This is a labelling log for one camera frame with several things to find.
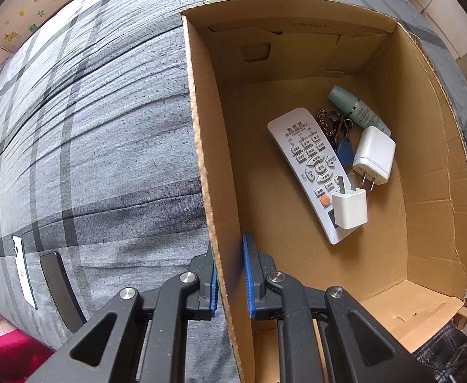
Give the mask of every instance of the white usb charger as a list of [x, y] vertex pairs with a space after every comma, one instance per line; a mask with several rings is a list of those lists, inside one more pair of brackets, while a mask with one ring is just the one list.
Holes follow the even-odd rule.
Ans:
[[361, 133], [360, 143], [354, 156], [352, 168], [363, 176], [365, 181], [374, 184], [388, 182], [395, 156], [395, 141], [374, 126], [369, 126]]
[[368, 209], [366, 206], [366, 191], [354, 187], [346, 190], [342, 176], [338, 176], [340, 191], [332, 194], [332, 207], [335, 210], [335, 223], [344, 228], [351, 229], [367, 223]]

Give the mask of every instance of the metal screw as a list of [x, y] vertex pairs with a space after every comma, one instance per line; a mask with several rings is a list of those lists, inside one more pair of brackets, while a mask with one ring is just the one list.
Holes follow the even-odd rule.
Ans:
[[268, 276], [269, 280], [271, 282], [275, 282], [275, 283], [278, 283], [278, 282], [281, 282], [285, 279], [285, 274], [283, 272], [271, 272]]
[[345, 291], [341, 286], [332, 286], [330, 288], [330, 294], [333, 298], [341, 298], [343, 294], [345, 294]]
[[120, 291], [120, 298], [122, 299], [131, 299], [136, 295], [136, 290], [134, 288], [124, 288]]
[[190, 283], [193, 282], [196, 279], [196, 275], [192, 272], [184, 272], [181, 275], [181, 281], [183, 283]]

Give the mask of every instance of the gray plaid fabric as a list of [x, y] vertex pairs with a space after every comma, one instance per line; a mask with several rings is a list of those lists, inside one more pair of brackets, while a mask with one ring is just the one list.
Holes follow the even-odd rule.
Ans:
[[[206, 251], [180, 12], [217, 0], [75, 0], [0, 68], [0, 313], [71, 335], [39, 256], [58, 249], [84, 314], [160, 286]], [[435, 63], [467, 144], [467, 85], [407, 0], [338, 0], [398, 19]], [[12, 235], [38, 304], [24, 301]], [[189, 327], [188, 381], [238, 381], [224, 317]]]

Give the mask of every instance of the remote control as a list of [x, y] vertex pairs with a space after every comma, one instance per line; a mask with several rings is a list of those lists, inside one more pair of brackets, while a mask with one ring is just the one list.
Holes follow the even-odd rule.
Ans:
[[350, 180], [317, 121], [305, 108], [296, 108], [267, 124], [279, 149], [308, 196], [327, 239], [337, 244], [356, 228], [343, 229], [335, 223], [332, 193], [340, 191], [338, 176], [345, 189]]

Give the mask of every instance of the box handle hole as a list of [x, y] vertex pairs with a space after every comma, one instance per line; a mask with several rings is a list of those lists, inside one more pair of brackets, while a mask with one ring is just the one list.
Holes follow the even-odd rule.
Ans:
[[269, 58], [270, 43], [257, 43], [241, 47], [242, 58], [245, 62], [260, 62]]

